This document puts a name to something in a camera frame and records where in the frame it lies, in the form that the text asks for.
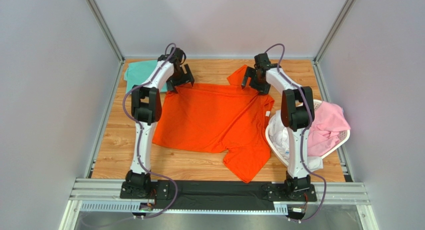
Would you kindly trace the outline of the orange t-shirt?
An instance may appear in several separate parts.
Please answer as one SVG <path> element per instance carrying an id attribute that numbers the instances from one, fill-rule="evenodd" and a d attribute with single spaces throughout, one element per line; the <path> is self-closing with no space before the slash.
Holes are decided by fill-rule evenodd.
<path id="1" fill-rule="evenodd" d="M 265 129 L 274 99 L 242 87 L 243 65 L 227 85 L 196 83 L 168 92 L 152 142 L 202 153 L 225 152 L 223 164 L 249 183 L 271 156 Z"/>

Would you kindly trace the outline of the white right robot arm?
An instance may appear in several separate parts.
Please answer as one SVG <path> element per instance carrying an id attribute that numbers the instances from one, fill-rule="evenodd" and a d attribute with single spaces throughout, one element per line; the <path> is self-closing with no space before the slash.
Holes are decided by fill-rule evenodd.
<path id="1" fill-rule="evenodd" d="M 280 118 L 289 137 L 289 160 L 286 172 L 288 193 L 308 191 L 311 185 L 307 168 L 308 132 L 314 120 L 312 89 L 294 82 L 280 69 L 279 63 L 271 63 L 267 53 L 254 57 L 254 67 L 248 67 L 242 80 L 242 88 L 249 85 L 259 94 L 267 94 L 270 87 L 281 91 Z"/>

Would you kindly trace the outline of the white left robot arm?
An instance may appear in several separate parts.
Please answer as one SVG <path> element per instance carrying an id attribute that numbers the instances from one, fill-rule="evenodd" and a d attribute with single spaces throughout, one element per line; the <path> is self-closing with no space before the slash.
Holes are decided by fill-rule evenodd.
<path id="1" fill-rule="evenodd" d="M 135 121 L 136 142 L 133 162 L 122 190 L 129 194 L 147 195 L 151 192 L 151 149 L 157 123 L 162 115 L 160 91 L 177 92 L 177 87 L 193 84 L 194 77 L 185 63 L 183 50 L 170 44 L 165 54 L 157 60 L 151 75 L 140 85 L 135 85 L 125 97 L 131 97 L 131 111 L 126 115 Z"/>

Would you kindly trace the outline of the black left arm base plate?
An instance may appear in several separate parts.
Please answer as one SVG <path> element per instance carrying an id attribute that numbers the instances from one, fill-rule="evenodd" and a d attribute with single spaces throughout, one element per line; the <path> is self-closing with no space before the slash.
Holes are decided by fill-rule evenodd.
<path id="1" fill-rule="evenodd" d="M 159 199 L 165 200 L 170 194 L 170 181 L 158 180 L 146 183 L 123 182 L 119 197 L 121 199 Z"/>

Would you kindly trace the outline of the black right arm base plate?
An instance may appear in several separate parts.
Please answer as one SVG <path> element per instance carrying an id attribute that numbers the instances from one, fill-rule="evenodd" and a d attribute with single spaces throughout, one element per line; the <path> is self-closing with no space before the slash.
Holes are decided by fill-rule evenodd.
<path id="1" fill-rule="evenodd" d="M 266 192 L 266 198 L 272 202 L 317 202 L 315 186 L 308 189 L 291 190 L 286 183 L 266 183 L 261 187 Z"/>

